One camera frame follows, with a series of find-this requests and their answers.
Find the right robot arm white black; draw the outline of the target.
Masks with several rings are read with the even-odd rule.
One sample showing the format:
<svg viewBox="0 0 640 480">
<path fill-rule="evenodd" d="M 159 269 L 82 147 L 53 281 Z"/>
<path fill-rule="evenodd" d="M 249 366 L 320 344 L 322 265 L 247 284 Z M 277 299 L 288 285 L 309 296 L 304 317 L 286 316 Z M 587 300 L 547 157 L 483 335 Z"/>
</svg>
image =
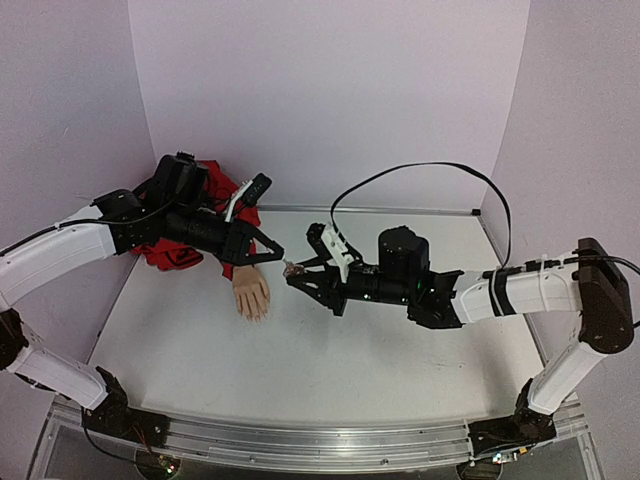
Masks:
<svg viewBox="0 0 640 480">
<path fill-rule="evenodd" d="M 540 258 L 486 271 L 430 268 L 429 243 L 406 226 L 378 237 L 378 261 L 364 262 L 332 225 L 312 224 L 307 241 L 314 258 L 287 263 L 289 286 L 336 316 L 350 300 L 401 305 L 409 320 L 431 330 L 543 312 L 578 316 L 563 350 L 529 379 L 512 414 L 467 427 L 475 459 L 506 456 L 556 436 L 553 416 L 590 371 L 634 340 L 629 261 L 608 255 L 593 238 L 559 258 Z"/>
</svg>

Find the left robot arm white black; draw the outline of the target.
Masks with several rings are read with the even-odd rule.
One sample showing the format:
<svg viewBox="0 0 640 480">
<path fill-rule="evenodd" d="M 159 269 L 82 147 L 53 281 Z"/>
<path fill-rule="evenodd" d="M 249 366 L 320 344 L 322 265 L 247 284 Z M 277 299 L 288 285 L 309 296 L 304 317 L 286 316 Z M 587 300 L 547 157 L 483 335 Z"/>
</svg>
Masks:
<svg viewBox="0 0 640 480">
<path fill-rule="evenodd" d="M 284 250 L 250 219 L 272 181 L 259 173 L 216 195 L 211 163 L 178 152 L 161 158 L 154 174 L 134 190 L 99 196 L 67 219 L 1 252 L 1 368 L 32 386 L 60 394 L 82 410 L 85 431 L 159 446 L 168 419 L 130 407 L 108 370 L 47 348 L 16 311 L 40 287 L 81 267 L 167 242 L 209 253 L 232 283 L 239 313 L 259 320 L 268 311 L 269 287 L 257 267 Z"/>
</svg>

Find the nail polish glass bottle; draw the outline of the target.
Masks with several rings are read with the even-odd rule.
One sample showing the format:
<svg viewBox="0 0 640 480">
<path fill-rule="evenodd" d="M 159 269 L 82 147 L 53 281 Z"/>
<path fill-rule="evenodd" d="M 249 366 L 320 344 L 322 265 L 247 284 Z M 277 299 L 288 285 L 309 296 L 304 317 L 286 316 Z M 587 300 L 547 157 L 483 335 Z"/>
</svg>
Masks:
<svg viewBox="0 0 640 480">
<path fill-rule="evenodd" d="M 283 276 L 285 278 L 291 278 L 291 277 L 294 277 L 294 276 L 298 276 L 298 275 L 304 274 L 305 272 L 306 272 L 306 268 L 304 266 L 299 265 L 299 264 L 295 264 L 295 263 L 292 263 L 292 262 L 288 262 L 285 265 L 285 269 L 283 271 Z"/>
</svg>

